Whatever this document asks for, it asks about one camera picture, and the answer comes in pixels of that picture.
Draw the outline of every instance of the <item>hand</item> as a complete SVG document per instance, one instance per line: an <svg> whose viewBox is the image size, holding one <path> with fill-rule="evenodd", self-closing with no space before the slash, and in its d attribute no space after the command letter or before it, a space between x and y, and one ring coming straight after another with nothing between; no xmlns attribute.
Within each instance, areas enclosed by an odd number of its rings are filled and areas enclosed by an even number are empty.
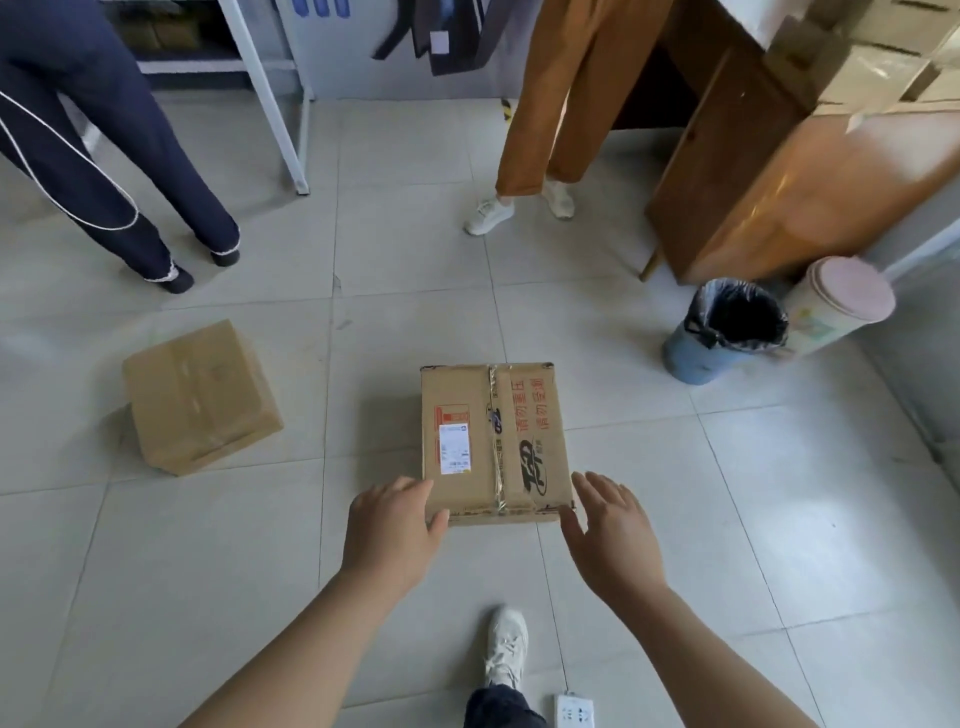
<svg viewBox="0 0 960 728"><path fill-rule="evenodd" d="M587 586L614 611L627 595L668 590L657 537L630 489L597 473L574 473L573 486L587 512L587 533L569 506L561 506L560 526Z"/></svg>
<svg viewBox="0 0 960 728"><path fill-rule="evenodd" d="M426 525L432 480L399 477L353 499L340 573L371 579L384 598L399 602L426 575L446 533L450 512Z"/></svg>

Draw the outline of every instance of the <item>pink lid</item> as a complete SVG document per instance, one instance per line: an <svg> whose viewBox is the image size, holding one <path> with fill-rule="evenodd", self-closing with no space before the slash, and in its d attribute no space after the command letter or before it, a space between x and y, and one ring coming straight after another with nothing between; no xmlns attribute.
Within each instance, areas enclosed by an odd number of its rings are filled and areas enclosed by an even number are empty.
<svg viewBox="0 0 960 728"><path fill-rule="evenodd" d="M897 305L890 283L858 257L832 256L818 260L814 287L826 301L863 321L883 321Z"/></svg>

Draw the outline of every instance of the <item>navy blue pants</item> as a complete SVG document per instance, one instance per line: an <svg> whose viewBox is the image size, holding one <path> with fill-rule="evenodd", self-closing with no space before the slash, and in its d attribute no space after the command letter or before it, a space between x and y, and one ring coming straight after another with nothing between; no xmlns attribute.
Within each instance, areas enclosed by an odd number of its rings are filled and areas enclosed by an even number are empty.
<svg viewBox="0 0 960 728"><path fill-rule="evenodd" d="M547 728L521 692L506 685L482 688L470 696L464 728Z"/></svg>
<svg viewBox="0 0 960 728"><path fill-rule="evenodd" d="M0 0L0 90L85 153L57 92L69 97L153 181L200 242L219 253L236 247L236 223L183 152L97 0ZM58 203L104 228L131 221L130 203L106 178L2 96L0 118ZM2 131L0 153L22 169ZM124 231L78 224L143 278L170 272L170 252L143 216Z"/></svg>

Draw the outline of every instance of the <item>white floor tile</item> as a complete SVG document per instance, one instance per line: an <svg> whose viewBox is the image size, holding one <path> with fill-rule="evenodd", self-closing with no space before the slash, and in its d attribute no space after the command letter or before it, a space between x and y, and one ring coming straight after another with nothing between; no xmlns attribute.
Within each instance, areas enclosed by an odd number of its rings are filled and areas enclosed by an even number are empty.
<svg viewBox="0 0 960 728"><path fill-rule="evenodd" d="M948 728L960 715L960 616L927 605L790 630L827 728Z"/></svg>
<svg viewBox="0 0 960 728"><path fill-rule="evenodd" d="M240 262L229 268L215 266L185 228L165 234L177 262L197 283L184 294L167 295L164 307L329 298L336 219L337 192L331 188L237 214ZM163 224L167 230L181 225L169 218Z"/></svg>
<svg viewBox="0 0 960 728"><path fill-rule="evenodd" d="M753 356L691 392L698 412L831 400L855 392L882 392L883 381L863 352L842 339L810 356L781 362Z"/></svg>
<svg viewBox="0 0 960 728"><path fill-rule="evenodd" d="M280 432L217 461L211 470L324 456L329 317L329 300L203 306L156 315L154 344L230 319L252 342L283 418ZM132 419L125 422L113 480L157 475L143 462Z"/></svg>
<svg viewBox="0 0 960 728"><path fill-rule="evenodd" d="M785 630L739 637L731 640L730 646L818 725L823 725L817 703Z"/></svg>
<svg viewBox="0 0 960 728"><path fill-rule="evenodd" d="M784 632L731 642L741 657L819 722L817 706ZM596 724L607 728L683 728L673 701L646 655L567 666L569 688L593 700Z"/></svg>
<svg viewBox="0 0 960 728"><path fill-rule="evenodd" d="M178 725L316 592L323 461L111 486L44 726Z"/></svg>
<svg viewBox="0 0 960 728"><path fill-rule="evenodd" d="M132 315L0 324L0 492L107 482L127 402L120 365L148 341Z"/></svg>
<svg viewBox="0 0 960 728"><path fill-rule="evenodd" d="M0 228L0 236L0 320L149 311L171 298L53 206L24 225Z"/></svg>
<svg viewBox="0 0 960 728"><path fill-rule="evenodd" d="M340 185L469 182L454 101L355 101L343 112Z"/></svg>
<svg viewBox="0 0 960 728"><path fill-rule="evenodd" d="M638 281L594 279L495 289L510 361L557 365L564 427L693 413L660 363L676 323Z"/></svg>
<svg viewBox="0 0 960 728"><path fill-rule="evenodd" d="M670 695L646 655L566 666L572 692L593 701L595 723L604 728L684 728Z"/></svg>
<svg viewBox="0 0 960 728"><path fill-rule="evenodd" d="M481 198L494 193L503 145L507 140L506 120L499 99L461 99L456 102L464 120L470 169Z"/></svg>
<svg viewBox="0 0 960 728"><path fill-rule="evenodd" d="M671 586L701 619L723 635L781 627L695 417L574 430L566 442L572 469L607 474L636 493ZM564 664L636 651L626 628L583 583L559 526L542 524L540 537Z"/></svg>
<svg viewBox="0 0 960 728"><path fill-rule="evenodd" d="M337 277L344 296L490 285L483 239L463 230L470 182L340 193Z"/></svg>
<svg viewBox="0 0 960 728"><path fill-rule="evenodd" d="M522 692L527 704L544 716L549 725L553 725L555 696L565 690L562 670L523 676ZM470 688L428 692L345 708L334 725L336 728L369 728L374 725L390 728L453 728L463 725L471 692Z"/></svg>
<svg viewBox="0 0 960 728"><path fill-rule="evenodd" d="M703 418L784 624L960 595L960 496L940 469L872 463L784 414Z"/></svg>
<svg viewBox="0 0 960 728"><path fill-rule="evenodd" d="M490 190L477 185L477 196ZM657 246L642 219L646 199L607 194L596 175L570 188L577 206L572 220L558 220L540 195L516 199L516 214L487 233L497 285L597 276L636 277Z"/></svg>
<svg viewBox="0 0 960 728"><path fill-rule="evenodd" d="M340 568L353 498L373 484L410 473L419 463L418 450L326 460L322 582ZM537 527L524 523L451 528L426 579L380 628L347 705L479 685L487 619L504 603L519 609L527 620L527 669L560 667Z"/></svg>
<svg viewBox="0 0 960 728"><path fill-rule="evenodd" d="M420 446L420 367L502 362L490 290L334 299L326 452Z"/></svg>
<svg viewBox="0 0 960 728"><path fill-rule="evenodd" d="M0 725L40 711L104 486L0 497Z"/></svg>

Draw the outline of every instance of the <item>trash can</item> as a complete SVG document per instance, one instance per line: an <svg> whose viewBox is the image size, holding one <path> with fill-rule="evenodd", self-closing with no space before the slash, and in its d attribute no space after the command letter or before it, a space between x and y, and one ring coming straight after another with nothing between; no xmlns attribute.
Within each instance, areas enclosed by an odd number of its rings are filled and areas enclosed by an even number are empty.
<svg viewBox="0 0 960 728"><path fill-rule="evenodd" d="M706 384L757 352L783 346L786 331L783 308L756 283L709 280L663 342L663 365L680 381Z"/></svg>
<svg viewBox="0 0 960 728"><path fill-rule="evenodd" d="M821 347L894 312L897 299L890 283L869 263L832 255L806 269L806 275L783 301L790 317L786 345L792 358Z"/></svg>

